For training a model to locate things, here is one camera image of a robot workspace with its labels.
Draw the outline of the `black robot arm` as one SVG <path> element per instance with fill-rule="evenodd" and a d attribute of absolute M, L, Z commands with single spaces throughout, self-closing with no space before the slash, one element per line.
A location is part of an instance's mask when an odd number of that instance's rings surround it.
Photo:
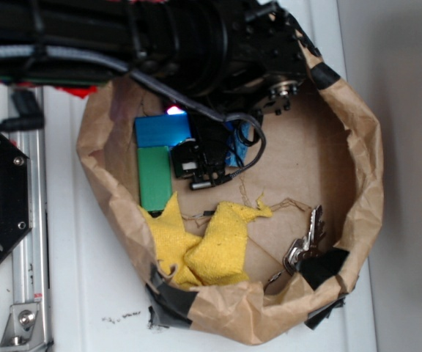
<path fill-rule="evenodd" d="M 313 44 L 276 1 L 0 1 L 0 83 L 86 88 L 128 75 L 191 110 L 175 150 L 194 190 L 227 183 L 225 152 L 265 148 Z"/>

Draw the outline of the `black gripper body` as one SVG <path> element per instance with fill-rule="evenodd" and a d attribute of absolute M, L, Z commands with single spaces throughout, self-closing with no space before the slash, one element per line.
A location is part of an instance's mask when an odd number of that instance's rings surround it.
<path fill-rule="evenodd" d="M 193 191 L 229 182 L 232 176 L 226 172 L 226 156 L 233 125 L 198 113 L 190 113 L 188 122 L 191 137 L 170 150 L 175 177 L 189 180 Z"/>

